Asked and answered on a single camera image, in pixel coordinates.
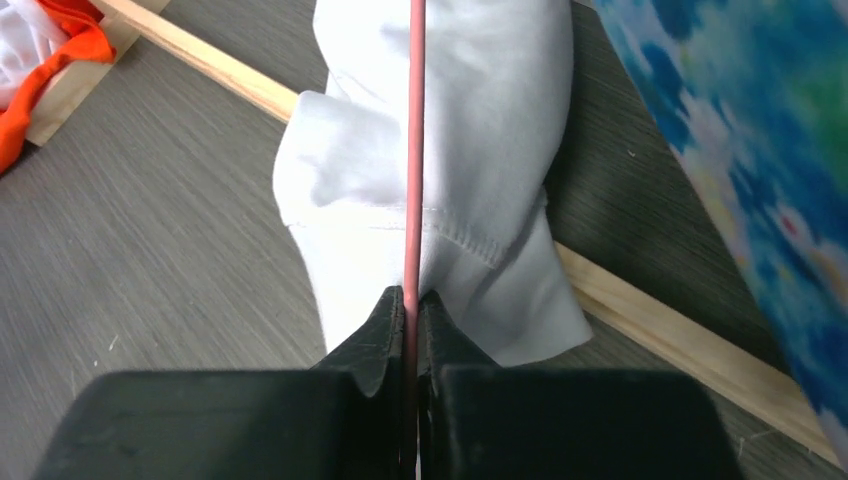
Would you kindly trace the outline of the white garment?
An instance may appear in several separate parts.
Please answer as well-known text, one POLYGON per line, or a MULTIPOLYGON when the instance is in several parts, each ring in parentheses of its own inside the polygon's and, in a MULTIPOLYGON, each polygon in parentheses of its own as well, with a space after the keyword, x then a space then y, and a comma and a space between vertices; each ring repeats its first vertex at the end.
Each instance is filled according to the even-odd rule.
MULTIPOLYGON (((430 1, 426 14, 420 288, 499 364, 549 359, 592 336, 543 187, 568 116, 571 5, 430 1)), ((273 193, 334 349, 403 277, 409 5, 320 1, 313 29, 327 85, 300 95, 273 193)))

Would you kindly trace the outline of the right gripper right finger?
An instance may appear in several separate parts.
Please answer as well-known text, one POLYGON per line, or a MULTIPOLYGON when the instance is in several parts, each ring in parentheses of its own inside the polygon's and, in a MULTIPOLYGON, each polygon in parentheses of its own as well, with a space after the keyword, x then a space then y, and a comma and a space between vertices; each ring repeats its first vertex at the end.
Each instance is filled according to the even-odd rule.
POLYGON ((628 369, 505 368, 420 301, 425 479, 739 479, 692 378, 628 369))

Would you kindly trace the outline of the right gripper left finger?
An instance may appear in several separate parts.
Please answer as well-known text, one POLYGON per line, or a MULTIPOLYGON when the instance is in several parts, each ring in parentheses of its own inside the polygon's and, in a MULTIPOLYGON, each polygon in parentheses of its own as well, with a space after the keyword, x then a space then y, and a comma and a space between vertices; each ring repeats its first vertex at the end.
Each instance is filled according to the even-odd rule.
POLYGON ((403 296, 300 370, 119 371, 56 429, 38 479, 402 479, 403 296))

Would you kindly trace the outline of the blue patterned garment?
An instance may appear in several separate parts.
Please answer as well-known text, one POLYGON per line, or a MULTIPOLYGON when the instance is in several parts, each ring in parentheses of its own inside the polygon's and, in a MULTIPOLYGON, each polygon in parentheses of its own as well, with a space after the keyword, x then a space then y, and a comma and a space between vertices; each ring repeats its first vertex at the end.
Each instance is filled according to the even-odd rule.
POLYGON ((845 462, 846 3, 595 8, 845 462))

